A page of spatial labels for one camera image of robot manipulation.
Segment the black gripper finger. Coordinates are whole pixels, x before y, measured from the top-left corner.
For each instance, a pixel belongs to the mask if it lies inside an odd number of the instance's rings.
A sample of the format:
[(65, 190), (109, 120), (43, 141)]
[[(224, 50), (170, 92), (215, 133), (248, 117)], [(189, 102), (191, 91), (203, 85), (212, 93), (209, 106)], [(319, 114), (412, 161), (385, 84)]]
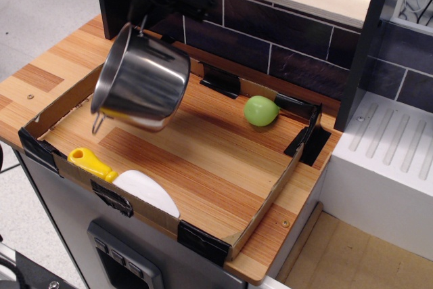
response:
[(145, 28), (149, 13), (149, 0), (131, 0), (127, 22), (133, 26)]
[(179, 11), (182, 15), (197, 22), (207, 20), (211, 9), (212, 3), (208, 3), (204, 7), (195, 7), (187, 3), (181, 3), (179, 5)]

